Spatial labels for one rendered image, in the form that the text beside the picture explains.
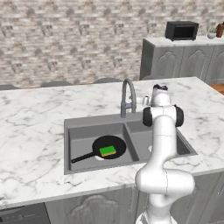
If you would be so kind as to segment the dark grey stool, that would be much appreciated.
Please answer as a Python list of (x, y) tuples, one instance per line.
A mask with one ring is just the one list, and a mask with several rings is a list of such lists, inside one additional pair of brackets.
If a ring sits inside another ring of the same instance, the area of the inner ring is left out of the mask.
[(50, 81), (41, 84), (41, 88), (50, 88), (50, 87), (63, 87), (63, 86), (72, 86), (73, 84), (63, 80)]
[(12, 90), (12, 89), (18, 89), (18, 87), (15, 87), (13, 85), (0, 85), (0, 91), (2, 91), (2, 90)]
[(106, 77), (106, 78), (101, 78), (99, 80), (95, 80), (93, 84), (102, 84), (102, 83), (111, 83), (111, 82), (123, 82), (123, 81), (117, 78)]

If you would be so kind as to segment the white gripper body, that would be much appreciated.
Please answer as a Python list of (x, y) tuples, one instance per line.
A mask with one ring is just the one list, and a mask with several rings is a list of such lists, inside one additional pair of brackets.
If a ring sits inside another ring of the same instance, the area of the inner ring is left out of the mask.
[(138, 96), (136, 98), (136, 103), (141, 104), (143, 106), (150, 106), (151, 105), (151, 98), (148, 95)]

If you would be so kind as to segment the grey cupboard run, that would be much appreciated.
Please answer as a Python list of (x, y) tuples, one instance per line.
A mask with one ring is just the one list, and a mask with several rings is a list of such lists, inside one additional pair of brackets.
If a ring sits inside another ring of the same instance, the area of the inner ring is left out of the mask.
[(139, 80), (196, 76), (206, 84), (224, 83), (224, 37), (195, 40), (145, 38)]

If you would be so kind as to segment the grey arched tap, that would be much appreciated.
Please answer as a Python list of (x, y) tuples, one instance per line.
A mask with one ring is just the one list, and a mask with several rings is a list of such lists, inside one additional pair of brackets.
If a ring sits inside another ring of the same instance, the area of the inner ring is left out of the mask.
[[(127, 87), (129, 87), (130, 89), (130, 99), (131, 99), (130, 103), (126, 102)], [(137, 109), (136, 91), (132, 81), (128, 78), (126, 78), (122, 83), (121, 118), (124, 118), (126, 116), (127, 109), (131, 109), (132, 113), (135, 113)]]

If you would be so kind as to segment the green and yellow sponge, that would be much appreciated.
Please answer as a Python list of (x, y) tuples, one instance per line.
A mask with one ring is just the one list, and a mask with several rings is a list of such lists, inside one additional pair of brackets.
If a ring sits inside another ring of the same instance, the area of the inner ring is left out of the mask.
[(113, 145), (100, 148), (100, 154), (102, 157), (110, 156), (116, 154), (116, 149)]

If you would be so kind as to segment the black microwave oven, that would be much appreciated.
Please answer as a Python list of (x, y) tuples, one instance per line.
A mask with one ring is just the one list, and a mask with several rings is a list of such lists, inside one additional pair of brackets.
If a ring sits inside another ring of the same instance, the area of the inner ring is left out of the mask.
[(199, 24), (191, 21), (168, 21), (165, 37), (171, 41), (195, 40)]

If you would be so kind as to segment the plant in white pot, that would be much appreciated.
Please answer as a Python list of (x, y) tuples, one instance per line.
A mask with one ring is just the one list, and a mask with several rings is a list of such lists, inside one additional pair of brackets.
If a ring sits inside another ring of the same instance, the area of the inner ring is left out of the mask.
[(216, 29), (214, 27), (208, 31), (207, 37), (209, 39), (214, 39), (216, 37)]

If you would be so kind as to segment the grey double sink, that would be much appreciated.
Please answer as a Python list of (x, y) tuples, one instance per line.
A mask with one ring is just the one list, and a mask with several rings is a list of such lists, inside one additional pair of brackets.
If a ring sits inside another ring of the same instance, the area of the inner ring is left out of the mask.
[[(98, 137), (106, 135), (121, 138), (126, 143), (125, 153), (116, 159), (97, 159), (96, 156), (72, 163), (85, 154), (92, 153)], [(67, 119), (64, 121), (64, 173), (90, 172), (124, 165), (145, 163), (152, 146), (152, 127), (143, 124), (143, 113), (98, 115)]]

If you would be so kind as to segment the black frying pan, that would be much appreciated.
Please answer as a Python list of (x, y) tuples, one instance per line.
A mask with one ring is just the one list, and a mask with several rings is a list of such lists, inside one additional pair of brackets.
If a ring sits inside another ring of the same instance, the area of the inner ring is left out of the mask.
[[(100, 148), (107, 147), (110, 145), (113, 145), (115, 147), (116, 154), (102, 157), (100, 154)], [(100, 136), (94, 140), (91, 152), (83, 156), (73, 158), (71, 160), (71, 163), (74, 164), (95, 156), (106, 160), (116, 159), (122, 156), (126, 152), (126, 149), (127, 149), (126, 143), (120, 137), (111, 135)]]

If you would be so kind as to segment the black dishwasher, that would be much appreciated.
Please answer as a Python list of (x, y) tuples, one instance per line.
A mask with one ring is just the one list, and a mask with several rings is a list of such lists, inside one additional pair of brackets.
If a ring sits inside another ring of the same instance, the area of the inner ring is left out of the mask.
[(51, 224), (44, 203), (0, 210), (0, 224)]

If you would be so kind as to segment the grey cupboard door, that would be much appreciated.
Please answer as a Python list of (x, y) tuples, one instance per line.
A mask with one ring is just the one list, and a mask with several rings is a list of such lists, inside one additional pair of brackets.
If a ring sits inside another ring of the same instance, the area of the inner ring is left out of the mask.
[(207, 202), (222, 182), (224, 172), (194, 176), (195, 189), (192, 194), (177, 200), (171, 207), (171, 216), (178, 224), (198, 224)]
[(134, 224), (135, 187), (46, 202), (51, 224)]

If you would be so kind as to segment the brown knife block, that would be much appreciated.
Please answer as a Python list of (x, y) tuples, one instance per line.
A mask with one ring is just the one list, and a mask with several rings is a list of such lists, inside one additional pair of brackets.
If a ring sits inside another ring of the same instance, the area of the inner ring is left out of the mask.
[(216, 27), (216, 37), (221, 38), (224, 32), (224, 22), (222, 24), (218, 24)]

